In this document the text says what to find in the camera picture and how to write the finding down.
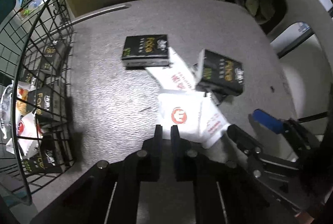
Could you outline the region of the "white blue text packet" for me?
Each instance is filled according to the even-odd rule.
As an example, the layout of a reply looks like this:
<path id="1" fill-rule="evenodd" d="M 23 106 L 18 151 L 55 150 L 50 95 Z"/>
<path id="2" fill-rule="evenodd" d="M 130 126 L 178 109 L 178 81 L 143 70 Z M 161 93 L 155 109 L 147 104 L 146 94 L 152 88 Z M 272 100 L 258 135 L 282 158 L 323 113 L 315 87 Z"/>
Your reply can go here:
<path id="1" fill-rule="evenodd" d="M 20 159 L 30 159 L 38 153 L 43 138 L 35 113 L 31 112 L 22 117 L 16 130 L 16 138 Z"/>

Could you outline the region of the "white long powder sachet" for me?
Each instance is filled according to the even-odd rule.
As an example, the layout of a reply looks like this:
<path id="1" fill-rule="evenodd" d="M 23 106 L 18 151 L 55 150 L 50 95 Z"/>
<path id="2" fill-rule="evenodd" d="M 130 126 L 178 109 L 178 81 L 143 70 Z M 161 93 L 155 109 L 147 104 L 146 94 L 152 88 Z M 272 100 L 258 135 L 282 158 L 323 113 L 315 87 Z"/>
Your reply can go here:
<path id="1" fill-rule="evenodd" d="M 169 47 L 169 65 L 146 67 L 146 71 L 166 90 L 188 91 L 195 89 L 195 78 L 185 61 Z"/>

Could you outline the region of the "teal chair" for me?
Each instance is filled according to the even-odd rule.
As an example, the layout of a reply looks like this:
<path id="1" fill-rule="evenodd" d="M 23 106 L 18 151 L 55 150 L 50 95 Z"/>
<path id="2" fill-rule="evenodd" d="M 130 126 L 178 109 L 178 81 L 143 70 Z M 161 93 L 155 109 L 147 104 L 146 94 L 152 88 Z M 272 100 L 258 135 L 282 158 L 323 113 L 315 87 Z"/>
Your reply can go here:
<path id="1" fill-rule="evenodd" d="M 0 23 L 9 15 L 15 8 L 16 0 L 0 0 Z"/>

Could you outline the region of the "small white red sachet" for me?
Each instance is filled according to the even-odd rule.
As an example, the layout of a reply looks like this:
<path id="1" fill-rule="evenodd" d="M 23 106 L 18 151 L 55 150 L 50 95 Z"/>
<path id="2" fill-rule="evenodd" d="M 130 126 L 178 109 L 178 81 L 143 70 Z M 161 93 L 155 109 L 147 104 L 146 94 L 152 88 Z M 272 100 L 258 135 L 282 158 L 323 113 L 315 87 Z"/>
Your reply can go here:
<path id="1" fill-rule="evenodd" d="M 204 97 L 199 124 L 199 141 L 202 147 L 212 147 L 226 133 L 229 126 L 230 123 L 211 98 Z"/>

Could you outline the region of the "white sachet red logo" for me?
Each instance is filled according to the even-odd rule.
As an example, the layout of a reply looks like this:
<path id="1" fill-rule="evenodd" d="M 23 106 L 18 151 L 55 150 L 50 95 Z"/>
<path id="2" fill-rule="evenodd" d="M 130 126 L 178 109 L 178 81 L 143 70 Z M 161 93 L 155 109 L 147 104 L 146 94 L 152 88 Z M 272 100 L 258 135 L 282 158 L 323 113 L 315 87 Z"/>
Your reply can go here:
<path id="1" fill-rule="evenodd" d="M 204 92 L 165 91 L 160 93 L 157 124 L 163 128 L 163 139 L 171 139 L 171 127 L 177 126 L 181 138 L 200 142 L 199 125 L 204 100 Z"/>

